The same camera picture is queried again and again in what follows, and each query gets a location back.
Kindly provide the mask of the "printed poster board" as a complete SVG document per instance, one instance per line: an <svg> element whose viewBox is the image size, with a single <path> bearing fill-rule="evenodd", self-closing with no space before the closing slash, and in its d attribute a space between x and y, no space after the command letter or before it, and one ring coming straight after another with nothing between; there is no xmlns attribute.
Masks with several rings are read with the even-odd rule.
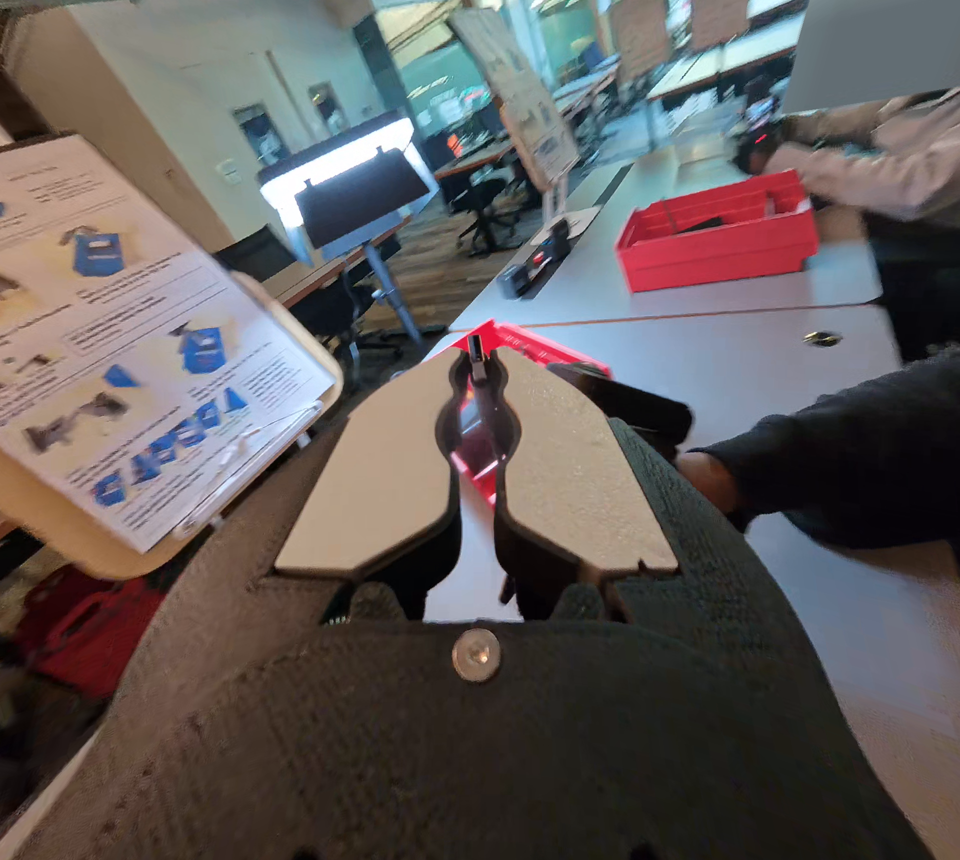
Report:
<svg viewBox="0 0 960 860"><path fill-rule="evenodd" d="M550 192L580 158L552 94L496 11L461 7L447 24L486 81L531 182L540 193Z"/></svg>

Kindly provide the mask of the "red divided tray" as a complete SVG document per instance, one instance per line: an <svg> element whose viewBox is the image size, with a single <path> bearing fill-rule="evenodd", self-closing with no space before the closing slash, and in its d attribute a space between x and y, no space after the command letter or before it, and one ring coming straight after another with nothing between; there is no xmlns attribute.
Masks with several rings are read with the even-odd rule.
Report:
<svg viewBox="0 0 960 860"><path fill-rule="evenodd" d="M614 256L632 293L799 272L819 250L796 170L662 198L631 212Z"/></svg>

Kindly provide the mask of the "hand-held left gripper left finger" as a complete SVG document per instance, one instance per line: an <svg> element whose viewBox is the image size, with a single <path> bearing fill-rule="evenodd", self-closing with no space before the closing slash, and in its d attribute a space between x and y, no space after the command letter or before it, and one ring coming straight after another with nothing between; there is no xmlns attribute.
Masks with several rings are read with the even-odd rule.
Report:
<svg viewBox="0 0 960 860"><path fill-rule="evenodd" d="M379 583L409 619L460 558L463 351L448 348L348 417L273 570L357 590Z"/></svg>

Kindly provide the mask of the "black office chair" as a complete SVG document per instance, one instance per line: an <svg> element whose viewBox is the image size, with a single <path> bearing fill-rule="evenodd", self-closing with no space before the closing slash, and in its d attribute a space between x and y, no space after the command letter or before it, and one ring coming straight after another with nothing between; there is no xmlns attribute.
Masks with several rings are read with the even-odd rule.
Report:
<svg viewBox="0 0 960 860"><path fill-rule="evenodd" d="M468 258L510 253L521 246L518 225L524 204L509 192L505 180L494 178L468 184L454 198L452 206L454 212L468 213L473 218L471 225L458 235L457 242L462 247L462 241L470 235Z"/></svg>

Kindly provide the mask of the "white light panel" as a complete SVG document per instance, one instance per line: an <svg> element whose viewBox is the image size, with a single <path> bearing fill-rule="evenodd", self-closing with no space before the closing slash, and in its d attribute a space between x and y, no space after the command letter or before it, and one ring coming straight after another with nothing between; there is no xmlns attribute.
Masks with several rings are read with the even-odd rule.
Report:
<svg viewBox="0 0 960 860"><path fill-rule="evenodd" d="M306 147L258 173L263 199L275 210L285 198L327 182L372 160L378 153L404 152L414 137L414 122L389 111Z"/></svg>

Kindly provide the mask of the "person's right hand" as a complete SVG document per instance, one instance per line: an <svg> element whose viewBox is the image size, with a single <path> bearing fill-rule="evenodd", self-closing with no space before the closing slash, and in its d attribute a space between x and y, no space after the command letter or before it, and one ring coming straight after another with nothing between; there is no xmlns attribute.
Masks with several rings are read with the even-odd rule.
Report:
<svg viewBox="0 0 960 860"><path fill-rule="evenodd" d="M739 487L721 461L703 451L678 454L674 463L678 473L742 534L752 517L743 506Z"/></svg>

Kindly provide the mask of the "instruction board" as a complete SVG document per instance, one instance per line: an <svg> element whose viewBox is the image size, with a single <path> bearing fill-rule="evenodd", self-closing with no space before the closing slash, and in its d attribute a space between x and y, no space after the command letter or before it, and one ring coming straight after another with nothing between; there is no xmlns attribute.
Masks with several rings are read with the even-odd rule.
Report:
<svg viewBox="0 0 960 860"><path fill-rule="evenodd" d="M2 518L85 574L169 562L342 369L78 135L2 147Z"/></svg>

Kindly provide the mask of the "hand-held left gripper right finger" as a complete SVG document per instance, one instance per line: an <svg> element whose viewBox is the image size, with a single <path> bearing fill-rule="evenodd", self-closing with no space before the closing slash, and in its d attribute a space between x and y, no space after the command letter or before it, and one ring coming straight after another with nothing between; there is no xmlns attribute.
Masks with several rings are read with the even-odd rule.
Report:
<svg viewBox="0 0 960 860"><path fill-rule="evenodd" d="M549 616L576 584L608 589L680 573L640 480L590 386L598 376L489 355L499 450L494 549L521 616Z"/></svg>

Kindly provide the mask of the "black desk device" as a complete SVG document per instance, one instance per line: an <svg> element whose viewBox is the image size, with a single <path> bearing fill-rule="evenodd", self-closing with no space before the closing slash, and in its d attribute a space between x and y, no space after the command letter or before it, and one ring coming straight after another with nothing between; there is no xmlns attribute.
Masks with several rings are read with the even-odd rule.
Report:
<svg viewBox="0 0 960 860"><path fill-rule="evenodd" d="M517 300L570 255L572 242L570 223L560 218L546 229L542 240L525 260L507 266L496 278L501 294L507 300Z"/></svg>

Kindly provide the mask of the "person's right forearm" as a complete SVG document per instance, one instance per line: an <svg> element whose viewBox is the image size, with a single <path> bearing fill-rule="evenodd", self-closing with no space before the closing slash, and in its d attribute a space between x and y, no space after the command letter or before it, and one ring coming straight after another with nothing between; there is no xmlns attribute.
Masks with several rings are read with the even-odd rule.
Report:
<svg viewBox="0 0 960 860"><path fill-rule="evenodd" d="M751 519L847 549L958 553L958 346L691 451L721 462Z"/></svg>

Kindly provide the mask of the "red bag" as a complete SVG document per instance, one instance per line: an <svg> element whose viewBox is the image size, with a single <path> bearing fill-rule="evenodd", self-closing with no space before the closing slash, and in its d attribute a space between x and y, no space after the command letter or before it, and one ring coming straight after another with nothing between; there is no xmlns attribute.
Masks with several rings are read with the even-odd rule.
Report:
<svg viewBox="0 0 960 860"><path fill-rule="evenodd" d="M146 578L92 578L63 566L27 594L12 645L32 674L106 701L165 597Z"/></svg>

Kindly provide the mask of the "red plastic bin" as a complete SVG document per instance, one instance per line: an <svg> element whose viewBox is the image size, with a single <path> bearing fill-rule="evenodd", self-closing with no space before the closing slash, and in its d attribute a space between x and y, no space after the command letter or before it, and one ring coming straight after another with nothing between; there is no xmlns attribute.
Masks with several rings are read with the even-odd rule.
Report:
<svg viewBox="0 0 960 860"><path fill-rule="evenodd" d="M479 339L481 350L485 354L493 350L509 349L543 368L552 365L585 364L607 379L614 377L612 370L604 362L596 361L587 354L575 351L525 327L492 318L472 330L448 336L437 344L430 355L438 355L447 348L469 352L471 339L474 337ZM498 456L482 422L472 382L467 383L459 421L460 446L451 454L451 460L461 477L471 483L490 509L494 509Z"/></svg>

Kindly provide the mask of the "black flag panel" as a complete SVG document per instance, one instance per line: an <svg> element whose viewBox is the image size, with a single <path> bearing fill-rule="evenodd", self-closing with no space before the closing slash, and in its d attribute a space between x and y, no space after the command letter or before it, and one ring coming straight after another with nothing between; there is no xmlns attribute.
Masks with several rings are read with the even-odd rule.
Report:
<svg viewBox="0 0 960 860"><path fill-rule="evenodd" d="M294 200L311 246L320 250L429 193L404 152L393 148L378 149L324 181L307 182Z"/></svg>

